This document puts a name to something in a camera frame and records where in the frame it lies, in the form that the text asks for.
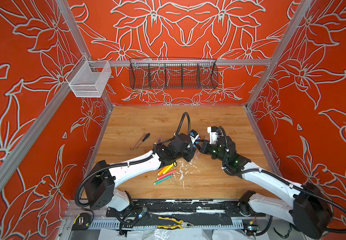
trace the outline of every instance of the black wire basket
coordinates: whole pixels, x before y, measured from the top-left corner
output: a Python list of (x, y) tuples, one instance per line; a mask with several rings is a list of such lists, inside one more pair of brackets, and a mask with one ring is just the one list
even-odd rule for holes
[(132, 58), (132, 89), (214, 89), (218, 87), (215, 59)]

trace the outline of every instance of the basket divider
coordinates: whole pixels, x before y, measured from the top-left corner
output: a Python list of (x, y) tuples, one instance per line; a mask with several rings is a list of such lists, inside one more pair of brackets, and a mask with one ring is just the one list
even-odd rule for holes
[(197, 88), (201, 88), (201, 75), (199, 70), (199, 64), (197, 63)]
[(130, 61), (130, 72), (129, 72), (129, 75), (132, 74), (133, 76), (133, 79), (131, 81), (131, 84), (130, 84), (130, 87), (132, 89), (134, 89), (134, 86), (136, 84), (136, 76), (134, 75), (134, 71), (133, 71), (133, 64), (132, 64), (132, 61)]
[(164, 63), (165, 87), (168, 86), (168, 78), (166, 77), (166, 63)]
[(148, 81), (149, 81), (149, 88), (151, 88), (150, 63), (148, 63)]
[(181, 87), (184, 88), (184, 68), (181, 63)]
[(215, 62), (213, 63), (212, 73), (210, 74), (210, 80), (211, 80), (211, 81), (212, 81), (212, 79), (213, 79), (214, 67), (215, 67)]

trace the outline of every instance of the pliers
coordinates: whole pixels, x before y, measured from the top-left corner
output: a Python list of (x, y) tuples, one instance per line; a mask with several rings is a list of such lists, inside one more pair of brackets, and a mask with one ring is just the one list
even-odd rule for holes
[(184, 220), (177, 220), (177, 219), (171, 218), (171, 217), (158, 217), (158, 219), (171, 220), (171, 221), (174, 221), (178, 224), (175, 226), (157, 226), (157, 228), (164, 228), (164, 229), (173, 230), (173, 229), (177, 229), (177, 228), (183, 229), (183, 228), (194, 226), (194, 224), (191, 224), (189, 222), (184, 222)]

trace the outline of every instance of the yellow pliers handle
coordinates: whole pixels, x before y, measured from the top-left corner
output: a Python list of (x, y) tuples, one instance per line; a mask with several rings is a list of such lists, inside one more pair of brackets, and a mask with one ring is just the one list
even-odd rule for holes
[(173, 230), (173, 229), (177, 229), (177, 228), (182, 229), (182, 225), (178, 224), (175, 226), (157, 226), (157, 228), (163, 228), (163, 229), (168, 229), (168, 230)]
[(183, 228), (181, 224), (184, 222), (184, 220), (178, 221), (177, 219), (170, 218), (170, 217), (158, 217), (158, 219), (171, 220), (171, 221), (174, 221), (174, 222), (176, 222), (178, 224), (175, 225), (175, 226), (157, 226), (157, 228), (163, 228), (163, 229), (169, 229), (169, 230), (173, 230), (173, 229), (177, 229), (177, 228), (180, 228), (180, 229)]

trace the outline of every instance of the black cable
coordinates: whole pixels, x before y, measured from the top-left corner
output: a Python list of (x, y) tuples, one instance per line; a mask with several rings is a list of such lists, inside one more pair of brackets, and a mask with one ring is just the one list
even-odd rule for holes
[(134, 209), (132, 209), (132, 211), (130, 211), (130, 213), (128, 213), (123, 219), (121, 219), (121, 217), (120, 217), (120, 215), (118, 214), (118, 212), (117, 212), (116, 209), (114, 209), (114, 208), (111, 208), (111, 209), (112, 209), (112, 212), (113, 212), (114, 216), (117, 218), (118, 221), (120, 221), (120, 223), (125, 224), (125, 225), (131, 225), (131, 224), (134, 224), (134, 223), (137, 222), (137, 219), (138, 219), (137, 217), (134, 218), (134, 220), (133, 220), (133, 221), (130, 221), (130, 222), (124, 221), (125, 218), (127, 218), (127, 217), (130, 215), (130, 213), (131, 213)]
[(184, 122), (185, 116), (187, 117), (187, 135), (190, 136), (190, 117), (187, 112), (182, 114), (181, 121), (178, 125), (177, 131), (175, 132), (175, 135), (179, 134), (179, 131), (181, 130), (182, 123)]
[[(266, 225), (266, 228), (263, 229), (263, 231), (260, 231), (259, 233), (256, 233), (255, 236), (261, 236), (261, 235), (265, 234), (265, 233), (269, 230), (272, 220), (273, 220), (273, 216), (270, 216), (269, 222), (268, 222), (268, 224)], [(248, 233), (248, 232), (246, 233), (246, 235), (247, 235), (247, 236), (254, 236), (253, 233)]]
[[(277, 176), (277, 175), (275, 175), (275, 174), (273, 174), (273, 173), (271, 173), (271, 172), (269, 172), (269, 171), (266, 171), (266, 170), (263, 170), (263, 169), (260, 170), (260, 169), (258, 169), (258, 168), (252, 168), (252, 169), (243, 170), (243, 171), (241, 171), (241, 172), (239, 172), (239, 173), (235, 173), (235, 174), (229, 174), (229, 173), (226, 171), (226, 169), (224, 169), (224, 171), (225, 171), (228, 175), (231, 175), (231, 176), (237, 176), (237, 175), (245, 174), (245, 173), (248, 173), (248, 172), (261, 172), (261, 173), (264, 173), (264, 174), (267, 174), (267, 175), (272, 176), (273, 178), (275, 178), (275, 179), (281, 181), (282, 183), (284, 183), (284, 184), (287, 185), (287, 186), (290, 186), (290, 184), (292, 184), (292, 183), (288, 182), (287, 180), (285, 180), (285, 179), (283, 179), (283, 178), (281, 178), (281, 177), (279, 177), (279, 176)], [(341, 210), (342, 212), (344, 212), (344, 213), (346, 214), (346, 209), (345, 209), (344, 207), (342, 207), (341, 205), (339, 205), (339, 204), (337, 204), (337, 203), (331, 201), (330, 199), (326, 199), (326, 198), (324, 198), (324, 197), (320, 197), (320, 196), (315, 195), (314, 193), (312, 193), (312, 192), (310, 192), (310, 191), (308, 191), (308, 190), (306, 190), (306, 189), (297, 187), (297, 186), (295, 186), (295, 185), (293, 185), (292, 187), (293, 187), (295, 190), (298, 190), (298, 191), (300, 191), (300, 192), (302, 192), (302, 193), (308, 194), (308, 195), (313, 196), (313, 197), (315, 197), (315, 198), (318, 198), (318, 199), (320, 199), (320, 200), (324, 200), (324, 201), (327, 202), (328, 204), (333, 205), (334, 207), (338, 208), (339, 210)], [(345, 229), (335, 229), (335, 228), (328, 228), (328, 227), (327, 227), (327, 228), (325, 229), (325, 231), (333, 232), (333, 233), (346, 233), (346, 228), (345, 228)]]
[(88, 211), (88, 212), (91, 212), (92, 213), (92, 219), (90, 220), (90, 223), (89, 223), (89, 226), (92, 224), (92, 222), (93, 222), (93, 219), (94, 219), (94, 212), (92, 211), (92, 210), (90, 210), (90, 209), (86, 209), (86, 208), (81, 208), (82, 210), (84, 210), (84, 211)]
[[(132, 221), (132, 220), (130, 220), (130, 219), (128, 219), (128, 220), (125, 220), (127, 217), (129, 217), (130, 216), (130, 214), (132, 213), (132, 212), (136, 212), (136, 218), (134, 218), (134, 220)], [(133, 225), (134, 224), (136, 224), (137, 222), (138, 222), (138, 214), (137, 214), (137, 211), (136, 211), (136, 209), (132, 209), (126, 216), (124, 216), (122, 219), (121, 218), (117, 218), (119, 221), (120, 221), (120, 235), (125, 235), (125, 233), (126, 232), (123, 232), (123, 230), (122, 230), (122, 228), (124, 227), (124, 225), (128, 225), (129, 226), (129, 228), (132, 228), (133, 227)]]
[[(148, 156), (147, 158), (145, 159), (141, 159), (141, 160), (137, 160), (137, 161), (132, 161), (132, 162), (129, 162), (129, 166), (130, 165), (135, 165), (135, 164), (139, 164), (139, 163), (143, 163), (143, 162), (146, 162), (148, 160), (150, 160), (152, 157), (153, 157), (153, 154), (155, 153), (155, 146), (153, 146), (153, 153)], [(80, 199), (79, 199), (79, 195), (80, 195), (80, 191), (82, 190), (82, 188), (84, 187), (84, 185), (86, 184), (86, 182), (96, 176), (97, 174), (101, 173), (101, 172), (104, 172), (106, 170), (109, 170), (111, 168), (114, 168), (114, 167), (127, 167), (128, 166), (128, 163), (127, 162), (121, 162), (121, 163), (116, 163), (116, 164), (110, 164), (106, 167), (103, 167), (93, 173), (91, 173), (90, 175), (88, 175), (84, 180), (82, 180), (82, 182), (80, 183), (80, 185), (78, 186), (77, 188), (77, 191), (76, 191), (76, 194), (74, 195), (74, 202), (77, 206), (79, 207), (87, 207), (89, 206), (89, 203), (81, 203), (80, 202)]]
[(165, 144), (165, 143), (167, 143), (167, 142), (172, 142), (173, 141), (173, 138), (171, 138), (171, 139), (168, 139), (168, 140), (165, 140), (165, 141), (163, 141), (162, 143), (160, 143), (160, 144)]
[(226, 132), (225, 130), (223, 129), (222, 126), (219, 126), (218, 129), (217, 129), (217, 135), (220, 136), (219, 134), (219, 130), (221, 130), (222, 134), (223, 134), (223, 138), (225, 139), (225, 146), (226, 146), (226, 150), (229, 149), (228, 145), (227, 145), (227, 138), (226, 138)]
[(290, 232), (291, 232), (291, 230), (292, 230), (291, 223), (289, 223), (289, 226), (290, 226), (290, 229), (289, 229), (288, 233), (287, 233), (285, 236), (282, 235), (282, 234), (280, 234), (280, 233), (278, 233), (277, 230), (275, 230), (275, 227), (273, 228), (273, 230), (274, 230), (274, 232), (275, 232), (278, 236), (280, 236), (280, 237), (283, 238), (283, 239), (286, 239), (286, 238), (288, 238), (288, 237), (290, 236)]
[(229, 154), (227, 152), (225, 152), (225, 154), (223, 155), (223, 160), (222, 160), (222, 168), (225, 170), (226, 168), (226, 160), (228, 158)]
[(151, 155), (155, 154), (157, 151), (157, 145), (153, 143), (153, 152)]

